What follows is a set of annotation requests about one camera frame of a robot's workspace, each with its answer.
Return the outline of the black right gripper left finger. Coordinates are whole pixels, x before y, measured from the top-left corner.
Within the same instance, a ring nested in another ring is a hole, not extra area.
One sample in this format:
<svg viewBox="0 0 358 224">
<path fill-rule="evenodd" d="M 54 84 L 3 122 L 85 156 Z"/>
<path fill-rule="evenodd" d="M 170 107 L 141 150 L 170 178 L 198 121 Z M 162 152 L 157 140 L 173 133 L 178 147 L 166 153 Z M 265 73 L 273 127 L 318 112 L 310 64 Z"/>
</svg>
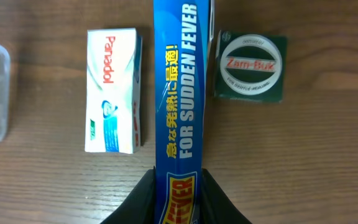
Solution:
<svg viewBox="0 0 358 224">
<path fill-rule="evenodd" d="M 149 169 L 121 205 L 101 224 L 153 224 L 155 168 Z"/>
</svg>

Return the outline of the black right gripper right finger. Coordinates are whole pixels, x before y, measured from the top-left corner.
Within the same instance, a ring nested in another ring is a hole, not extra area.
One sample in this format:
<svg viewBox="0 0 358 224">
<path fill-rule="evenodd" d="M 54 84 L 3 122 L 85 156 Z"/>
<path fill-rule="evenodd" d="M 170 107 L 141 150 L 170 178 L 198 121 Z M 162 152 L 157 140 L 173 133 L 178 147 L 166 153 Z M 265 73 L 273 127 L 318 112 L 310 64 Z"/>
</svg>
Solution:
<svg viewBox="0 0 358 224">
<path fill-rule="evenodd" d="M 230 201 L 207 169 L 201 170 L 201 220 L 204 224 L 252 224 Z"/>
</svg>

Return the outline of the white Panadol box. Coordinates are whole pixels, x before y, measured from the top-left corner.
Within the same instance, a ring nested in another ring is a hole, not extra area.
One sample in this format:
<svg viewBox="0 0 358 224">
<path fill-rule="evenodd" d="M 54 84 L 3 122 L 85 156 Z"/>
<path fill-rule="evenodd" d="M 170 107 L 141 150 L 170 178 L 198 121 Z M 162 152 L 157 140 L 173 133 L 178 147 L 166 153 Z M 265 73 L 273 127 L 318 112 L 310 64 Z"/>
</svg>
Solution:
<svg viewBox="0 0 358 224">
<path fill-rule="evenodd" d="M 86 152 L 140 149 L 142 36 L 135 28 L 87 33 Z"/>
</svg>

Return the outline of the green Zam-Buk tin box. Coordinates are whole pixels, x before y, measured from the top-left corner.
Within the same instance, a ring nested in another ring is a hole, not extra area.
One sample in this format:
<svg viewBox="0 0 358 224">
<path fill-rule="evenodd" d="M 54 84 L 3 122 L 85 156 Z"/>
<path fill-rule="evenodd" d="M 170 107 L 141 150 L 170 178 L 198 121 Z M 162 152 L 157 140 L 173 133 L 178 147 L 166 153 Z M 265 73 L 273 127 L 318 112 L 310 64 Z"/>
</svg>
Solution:
<svg viewBox="0 0 358 224">
<path fill-rule="evenodd" d="M 213 96 L 259 103 L 283 100 L 288 39 L 220 30 Z"/>
</svg>

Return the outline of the blue Cool Fever box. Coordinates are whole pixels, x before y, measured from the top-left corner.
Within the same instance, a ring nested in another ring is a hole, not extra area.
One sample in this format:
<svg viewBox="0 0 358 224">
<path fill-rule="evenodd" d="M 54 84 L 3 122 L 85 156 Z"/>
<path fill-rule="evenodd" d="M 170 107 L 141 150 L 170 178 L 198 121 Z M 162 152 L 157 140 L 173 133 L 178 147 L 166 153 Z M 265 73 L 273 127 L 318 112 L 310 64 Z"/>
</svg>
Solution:
<svg viewBox="0 0 358 224">
<path fill-rule="evenodd" d="M 206 78 L 214 1 L 155 0 L 154 222 L 201 223 Z"/>
</svg>

